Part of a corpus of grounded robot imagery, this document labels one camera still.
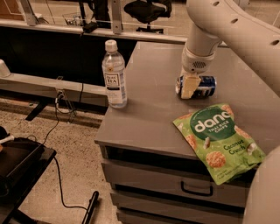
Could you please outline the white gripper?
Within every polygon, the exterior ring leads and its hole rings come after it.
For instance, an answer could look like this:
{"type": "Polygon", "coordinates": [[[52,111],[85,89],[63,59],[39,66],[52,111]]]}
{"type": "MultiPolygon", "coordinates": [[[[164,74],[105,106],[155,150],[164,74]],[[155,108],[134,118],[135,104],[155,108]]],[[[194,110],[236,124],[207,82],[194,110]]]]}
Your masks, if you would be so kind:
{"type": "MultiPolygon", "coordinates": [[[[215,54],[197,56],[184,46],[181,60],[182,69],[189,74],[202,74],[208,70],[214,56],[215,54]]],[[[200,85],[200,82],[201,78],[197,75],[185,75],[182,82],[181,98],[190,99],[200,85]]]]}

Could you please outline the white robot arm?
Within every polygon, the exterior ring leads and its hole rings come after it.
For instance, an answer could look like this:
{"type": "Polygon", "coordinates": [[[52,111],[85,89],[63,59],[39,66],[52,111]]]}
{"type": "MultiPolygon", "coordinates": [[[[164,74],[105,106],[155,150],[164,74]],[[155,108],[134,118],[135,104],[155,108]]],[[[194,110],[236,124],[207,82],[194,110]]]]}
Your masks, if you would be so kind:
{"type": "MultiPolygon", "coordinates": [[[[234,0],[187,0],[192,20],[182,55],[188,73],[199,71],[196,59],[209,63],[225,42],[273,91],[280,92],[280,31],[247,14],[234,0]]],[[[255,173],[243,224],[279,224],[280,147],[272,150],[255,173]]]]}

